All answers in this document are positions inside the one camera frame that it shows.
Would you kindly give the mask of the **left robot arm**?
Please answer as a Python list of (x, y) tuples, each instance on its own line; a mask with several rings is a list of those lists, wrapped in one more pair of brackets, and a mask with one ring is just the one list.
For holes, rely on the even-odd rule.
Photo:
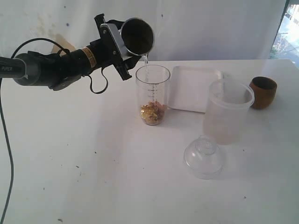
[(148, 24), (137, 18), (105, 22), (103, 14), (94, 20), (100, 38), (88, 46), (70, 51), (57, 44), (57, 53), (28, 51), (11, 58), (1, 57), (0, 78), (11, 78), (22, 86), (46, 86), (59, 91), (97, 69), (113, 65), (123, 80), (130, 79), (128, 70), (152, 47), (152, 40), (148, 41), (144, 34)]

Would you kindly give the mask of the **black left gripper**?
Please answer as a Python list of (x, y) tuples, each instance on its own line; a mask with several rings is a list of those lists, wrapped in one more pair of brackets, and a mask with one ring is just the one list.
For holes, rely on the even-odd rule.
[[(105, 21), (104, 16), (105, 16), (104, 14), (99, 14), (94, 17), (97, 29), (99, 31), (99, 35), (100, 35), (101, 27), (105, 27), (106, 23), (115, 24), (119, 32), (121, 31), (121, 27), (124, 21), (117, 21), (117, 20)], [(117, 70), (117, 72), (120, 74), (123, 81), (128, 80), (132, 77), (128, 71), (134, 68), (138, 60), (142, 57), (142, 56), (136, 56), (131, 54), (126, 48), (127, 50), (126, 58), (123, 61), (114, 61), (111, 58), (103, 40), (101, 39), (101, 36), (100, 39), (90, 43), (90, 50), (94, 53), (94, 56), (96, 58), (95, 68), (100, 68), (100, 67), (105, 68), (110, 65), (113, 65)]]

